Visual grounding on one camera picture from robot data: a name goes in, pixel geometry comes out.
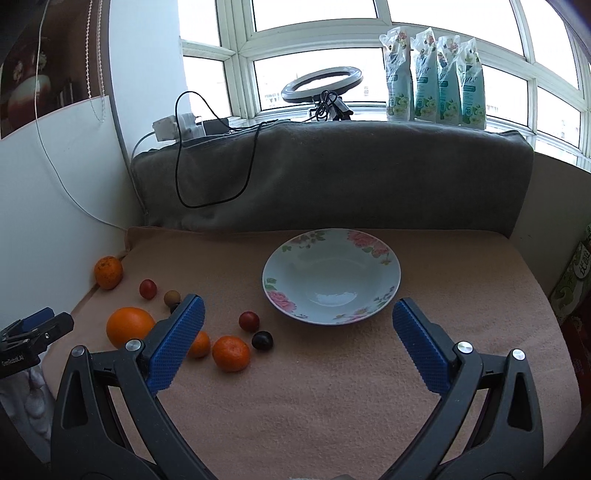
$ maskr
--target detergent bag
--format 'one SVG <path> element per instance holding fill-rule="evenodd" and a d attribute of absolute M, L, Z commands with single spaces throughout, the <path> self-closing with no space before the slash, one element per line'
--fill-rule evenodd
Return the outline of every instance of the detergent bag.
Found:
<path fill-rule="evenodd" d="M 437 120 L 439 106 L 439 81 L 437 78 L 437 43 L 431 28 L 419 33 L 411 41 L 417 52 L 415 73 L 417 91 L 415 93 L 414 117 L 434 122 Z"/>
<path fill-rule="evenodd" d="M 410 42 L 406 29 L 396 27 L 379 36 L 384 45 L 388 85 L 388 121 L 413 120 L 413 78 L 410 73 Z"/>
<path fill-rule="evenodd" d="M 437 72 L 439 74 L 438 124 L 459 125 L 460 84 L 457 81 L 456 59 L 460 35 L 439 37 L 437 40 Z"/>
<path fill-rule="evenodd" d="M 456 63 L 462 94 L 462 125 L 484 130 L 486 128 L 484 76 L 475 38 L 460 45 Z"/>

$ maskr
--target silver screw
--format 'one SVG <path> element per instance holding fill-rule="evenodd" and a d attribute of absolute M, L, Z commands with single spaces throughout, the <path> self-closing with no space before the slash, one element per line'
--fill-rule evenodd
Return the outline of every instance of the silver screw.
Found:
<path fill-rule="evenodd" d="M 130 352 L 135 352 L 136 350 L 139 350 L 139 347 L 141 346 L 142 342 L 140 342 L 139 340 L 130 340 L 125 344 L 125 349 L 129 350 Z"/>
<path fill-rule="evenodd" d="M 516 348 L 513 350 L 513 358 L 516 360 L 525 360 L 525 352 Z"/>
<path fill-rule="evenodd" d="M 72 349 L 72 356 L 80 356 L 84 353 L 84 347 L 82 345 L 75 346 Z"/>
<path fill-rule="evenodd" d="M 462 353 L 472 353 L 474 350 L 473 346 L 469 342 L 460 342 L 457 344 L 457 349 Z"/>

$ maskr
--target blue gripper pad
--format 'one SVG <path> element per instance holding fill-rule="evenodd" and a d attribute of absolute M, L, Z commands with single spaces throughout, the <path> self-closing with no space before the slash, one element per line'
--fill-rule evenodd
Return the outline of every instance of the blue gripper pad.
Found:
<path fill-rule="evenodd" d="M 205 305 L 195 297 L 150 358 L 146 384 L 152 395 L 170 386 L 204 321 Z"/>
<path fill-rule="evenodd" d="M 37 313 L 33 313 L 33 315 L 28 316 L 27 318 L 22 320 L 22 332 L 30 332 L 42 323 L 51 320 L 54 316 L 55 315 L 53 314 L 53 310 L 51 310 L 49 307 L 46 307 L 43 310 L 39 310 Z"/>
<path fill-rule="evenodd" d="M 427 388 L 445 395 L 452 386 L 447 359 L 404 300 L 394 304 L 392 324 Z"/>

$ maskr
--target white window frame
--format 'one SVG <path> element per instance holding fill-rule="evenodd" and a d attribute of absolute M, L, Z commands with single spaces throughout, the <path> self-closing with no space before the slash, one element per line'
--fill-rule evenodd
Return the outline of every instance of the white window frame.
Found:
<path fill-rule="evenodd" d="M 580 89 L 535 61 L 530 30 L 521 0 L 509 0 L 513 8 L 522 40 L 524 55 L 478 40 L 480 59 L 484 65 L 510 73 L 528 82 L 528 125 L 512 124 L 489 117 L 493 124 L 520 130 L 535 146 L 536 136 L 579 157 L 577 164 L 590 165 L 591 157 L 591 73 L 583 50 L 567 27 L 573 49 L 574 63 Z M 388 0 L 374 0 L 377 18 L 345 18 L 320 20 L 257 32 L 254 30 L 254 12 L 251 0 L 216 0 L 221 47 L 182 40 L 183 55 L 224 62 L 228 97 L 232 115 L 251 124 L 263 119 L 293 116 L 309 107 L 285 107 L 272 111 L 261 109 L 254 62 L 280 55 L 330 48 L 381 48 L 379 36 L 392 28 Z M 429 25 L 406 25 L 415 36 Z M 441 28 L 433 29 L 436 36 L 455 34 Z M 462 41 L 470 39 L 460 34 Z M 537 129 L 537 88 L 556 95 L 581 112 L 578 148 Z M 385 102 L 351 102 L 356 108 L 385 111 Z"/>

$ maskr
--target white floral bowl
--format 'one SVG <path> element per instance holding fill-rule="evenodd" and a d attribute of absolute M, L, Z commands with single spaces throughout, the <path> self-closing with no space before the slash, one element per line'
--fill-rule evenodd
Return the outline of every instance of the white floral bowl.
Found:
<path fill-rule="evenodd" d="M 344 325 L 372 316 L 392 300 L 400 263 L 388 245 L 367 233 L 316 230 L 275 250 L 262 284 L 286 315 L 315 325 Z"/>

